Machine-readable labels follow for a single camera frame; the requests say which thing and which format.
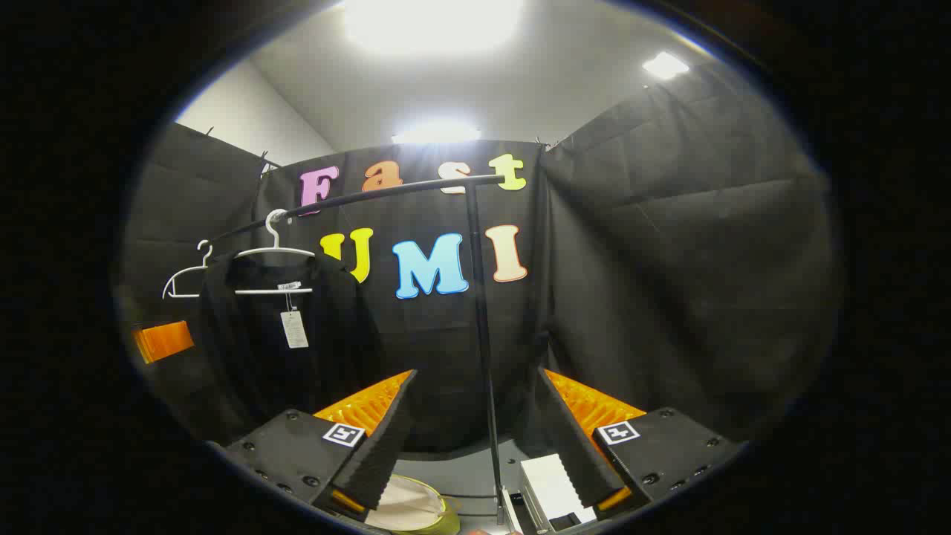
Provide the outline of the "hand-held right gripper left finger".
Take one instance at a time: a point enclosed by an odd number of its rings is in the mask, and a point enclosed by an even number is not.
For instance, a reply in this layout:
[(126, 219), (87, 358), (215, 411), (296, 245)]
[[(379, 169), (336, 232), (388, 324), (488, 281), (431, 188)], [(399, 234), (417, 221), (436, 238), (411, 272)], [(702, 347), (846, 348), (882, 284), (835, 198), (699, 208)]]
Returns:
[(413, 424), (410, 369), (315, 413), (286, 409), (223, 448), (226, 460), (308, 507), (363, 521)]

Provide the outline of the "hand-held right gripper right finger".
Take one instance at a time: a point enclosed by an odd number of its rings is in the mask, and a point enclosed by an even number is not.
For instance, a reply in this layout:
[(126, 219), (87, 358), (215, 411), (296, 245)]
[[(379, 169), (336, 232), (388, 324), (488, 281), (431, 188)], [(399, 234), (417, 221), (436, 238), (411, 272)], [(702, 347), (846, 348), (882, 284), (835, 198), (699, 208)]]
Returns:
[(536, 402), (584, 508), (614, 517), (702, 483), (746, 444), (678, 409), (635, 409), (553, 370), (536, 370)]

